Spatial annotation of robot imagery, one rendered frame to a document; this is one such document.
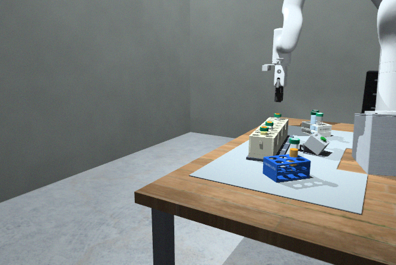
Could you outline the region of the cream bucket adapter with holes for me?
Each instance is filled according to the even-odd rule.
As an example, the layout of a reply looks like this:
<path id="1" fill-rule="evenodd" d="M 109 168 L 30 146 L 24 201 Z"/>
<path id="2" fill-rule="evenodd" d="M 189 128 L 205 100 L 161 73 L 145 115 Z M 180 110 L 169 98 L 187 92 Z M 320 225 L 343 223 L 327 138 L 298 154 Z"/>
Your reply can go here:
<path id="1" fill-rule="evenodd" d="M 277 132 L 268 132 L 268 135 L 260 135 L 260 131 L 254 131 L 249 136 L 249 155 L 252 158 L 276 156 L 277 154 Z"/>

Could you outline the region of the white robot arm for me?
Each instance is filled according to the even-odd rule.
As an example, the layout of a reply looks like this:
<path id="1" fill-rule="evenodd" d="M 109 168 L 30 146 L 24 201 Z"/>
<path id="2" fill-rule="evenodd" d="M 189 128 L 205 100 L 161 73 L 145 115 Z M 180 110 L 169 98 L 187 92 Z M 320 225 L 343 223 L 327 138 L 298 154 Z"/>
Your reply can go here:
<path id="1" fill-rule="evenodd" d="M 263 71 L 270 71 L 271 65 L 291 63 L 291 52 L 297 46 L 303 26 L 304 1 L 284 0 L 283 28 L 274 30 L 272 64 L 263 65 Z M 377 31 L 380 59 L 376 109 L 375 111 L 365 111 L 365 113 L 396 115 L 396 0 L 371 1 L 378 9 Z"/>

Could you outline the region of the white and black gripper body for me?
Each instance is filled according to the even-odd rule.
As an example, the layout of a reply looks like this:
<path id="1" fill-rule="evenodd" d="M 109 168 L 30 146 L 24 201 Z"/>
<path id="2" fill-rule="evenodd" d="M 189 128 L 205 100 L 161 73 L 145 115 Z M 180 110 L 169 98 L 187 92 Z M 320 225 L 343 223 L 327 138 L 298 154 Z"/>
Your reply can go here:
<path id="1" fill-rule="evenodd" d="M 279 86 L 283 86 L 283 88 L 287 85 L 287 72 L 289 65 L 274 65 L 275 72 L 274 72 L 274 87 L 276 87 L 277 78 L 280 77 L 280 84 Z"/>

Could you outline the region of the blue tube rack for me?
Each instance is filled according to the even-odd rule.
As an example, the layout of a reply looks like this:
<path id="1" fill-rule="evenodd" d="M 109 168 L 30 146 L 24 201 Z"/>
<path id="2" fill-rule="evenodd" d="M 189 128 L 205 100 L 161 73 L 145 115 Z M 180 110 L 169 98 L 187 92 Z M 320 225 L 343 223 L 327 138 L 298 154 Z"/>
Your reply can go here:
<path id="1" fill-rule="evenodd" d="M 287 158 L 280 158 L 287 157 Z M 276 158 L 275 160 L 269 158 Z M 294 162 L 287 162 L 287 161 Z M 276 163 L 276 162 L 284 163 Z M 297 164 L 291 166 L 290 164 Z M 280 166 L 285 167 L 280 167 Z M 293 170 L 293 171 L 291 171 Z M 263 174 L 275 182 L 284 182 L 290 180 L 307 179 L 310 175 L 310 164 L 308 159 L 298 155 L 298 157 L 290 157 L 287 155 L 266 156 L 263 162 Z"/>

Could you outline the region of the white bucket adapter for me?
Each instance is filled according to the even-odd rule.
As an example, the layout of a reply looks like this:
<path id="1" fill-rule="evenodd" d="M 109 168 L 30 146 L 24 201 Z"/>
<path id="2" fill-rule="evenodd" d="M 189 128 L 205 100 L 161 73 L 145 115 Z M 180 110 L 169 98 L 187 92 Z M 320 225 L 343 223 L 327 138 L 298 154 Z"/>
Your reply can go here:
<path id="1" fill-rule="evenodd" d="M 256 131 L 260 131 L 260 127 L 265 127 L 265 126 L 259 126 L 256 129 Z M 278 152 L 281 147 L 281 141 L 282 141 L 282 127 L 273 127 L 273 129 L 268 130 L 268 132 L 278 133 L 278 141 L 277 141 L 277 152 Z"/>
<path id="2" fill-rule="evenodd" d="M 266 122 L 266 121 L 265 121 Z M 266 126 L 265 122 L 261 125 L 261 126 Z M 274 127 L 282 127 L 282 141 L 281 141 L 281 145 L 283 144 L 283 142 L 285 141 L 285 126 L 286 123 L 283 122 L 274 122 Z"/>
<path id="3" fill-rule="evenodd" d="M 287 138 L 287 136 L 288 136 L 288 122 L 289 122 L 289 119 L 280 118 L 280 121 L 277 121 L 277 120 L 274 120 L 274 118 L 268 118 L 266 121 L 286 123 L 286 126 L 285 126 L 285 139 Z"/>

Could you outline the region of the grey table surface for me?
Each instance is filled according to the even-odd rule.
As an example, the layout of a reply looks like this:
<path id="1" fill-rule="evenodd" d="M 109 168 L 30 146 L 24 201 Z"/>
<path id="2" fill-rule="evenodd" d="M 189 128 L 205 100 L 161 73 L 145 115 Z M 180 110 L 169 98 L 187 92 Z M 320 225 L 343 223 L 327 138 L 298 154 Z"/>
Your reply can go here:
<path id="1" fill-rule="evenodd" d="M 307 179 L 275 182 L 263 172 L 262 161 L 246 159 L 249 140 L 189 176 L 290 198 L 361 215 L 367 174 L 338 170 L 346 149 L 352 149 L 353 132 L 331 130 L 325 157 L 298 155 L 311 161 Z"/>

